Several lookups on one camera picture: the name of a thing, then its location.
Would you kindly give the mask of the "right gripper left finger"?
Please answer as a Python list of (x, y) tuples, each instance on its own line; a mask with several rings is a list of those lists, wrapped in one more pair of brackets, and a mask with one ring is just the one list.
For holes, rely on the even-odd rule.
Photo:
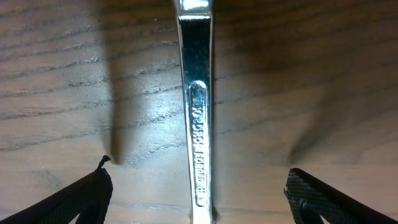
[(104, 223), (113, 192), (111, 177), (103, 167), (109, 160), (104, 155), (92, 173), (1, 220), (1, 224)]

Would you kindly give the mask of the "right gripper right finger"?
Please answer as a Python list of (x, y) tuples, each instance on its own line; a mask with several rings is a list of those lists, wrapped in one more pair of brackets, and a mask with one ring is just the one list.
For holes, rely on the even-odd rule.
[(284, 193), (296, 224), (397, 224), (299, 168), (289, 170)]

